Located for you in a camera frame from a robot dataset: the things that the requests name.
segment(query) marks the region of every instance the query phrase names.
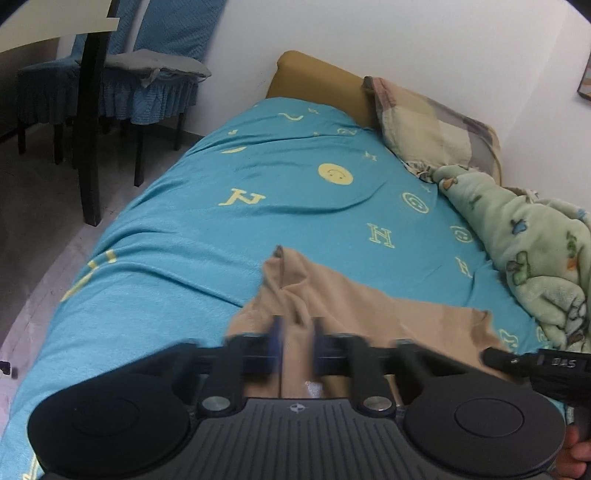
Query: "pillow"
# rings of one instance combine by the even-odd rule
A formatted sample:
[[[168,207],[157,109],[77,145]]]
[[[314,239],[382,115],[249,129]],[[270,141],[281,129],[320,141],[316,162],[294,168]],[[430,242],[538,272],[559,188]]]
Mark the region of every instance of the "pillow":
[[[177,75],[201,78],[208,78],[212,75],[212,72],[203,63],[191,57],[168,55],[146,49],[118,55],[107,55],[105,67],[143,75],[144,77],[141,79],[143,87],[150,85],[161,70]]]
[[[365,77],[375,93],[384,142],[406,168],[433,183],[443,165],[475,168],[501,182],[499,139],[493,128],[387,80]]]

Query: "gray seat cushion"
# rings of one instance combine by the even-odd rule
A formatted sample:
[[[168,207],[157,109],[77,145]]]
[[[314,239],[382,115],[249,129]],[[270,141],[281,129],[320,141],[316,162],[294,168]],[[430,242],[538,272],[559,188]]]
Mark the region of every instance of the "gray seat cushion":
[[[205,79],[212,75],[212,72],[198,60],[146,49],[107,55],[105,67],[126,70],[141,76],[144,87],[150,85],[160,74],[160,71],[193,76],[196,79]]]

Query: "blue chair cover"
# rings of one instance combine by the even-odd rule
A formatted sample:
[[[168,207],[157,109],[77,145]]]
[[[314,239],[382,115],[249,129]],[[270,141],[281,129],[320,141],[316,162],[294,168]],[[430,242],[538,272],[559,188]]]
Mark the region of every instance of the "blue chair cover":
[[[226,0],[152,0],[135,42],[146,48],[201,61]],[[148,87],[128,72],[105,69],[100,111],[137,125],[149,125],[185,112],[197,103],[197,83],[162,73]]]
[[[141,0],[121,0],[119,27],[111,33],[108,53],[123,53]],[[78,78],[86,34],[77,35],[69,57],[21,69],[17,79],[18,117],[26,124],[61,124],[76,115]]]

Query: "human hand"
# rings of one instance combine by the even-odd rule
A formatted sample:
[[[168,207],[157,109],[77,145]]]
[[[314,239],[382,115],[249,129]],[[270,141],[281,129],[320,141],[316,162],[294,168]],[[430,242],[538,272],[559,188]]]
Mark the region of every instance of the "human hand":
[[[560,480],[580,478],[587,469],[586,462],[591,462],[591,440],[580,442],[578,428],[568,425],[552,476]]]

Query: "round black disc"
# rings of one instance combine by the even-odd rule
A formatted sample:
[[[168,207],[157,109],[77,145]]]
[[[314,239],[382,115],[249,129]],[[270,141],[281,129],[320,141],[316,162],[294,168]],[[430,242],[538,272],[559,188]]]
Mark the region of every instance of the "round black disc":
[[[404,430],[425,455],[458,473],[514,478],[551,465],[564,420],[532,390],[467,374],[432,378],[407,408]]]
[[[105,375],[45,399],[27,430],[45,470],[110,478],[141,472],[168,457],[188,434],[189,415],[156,377]]]

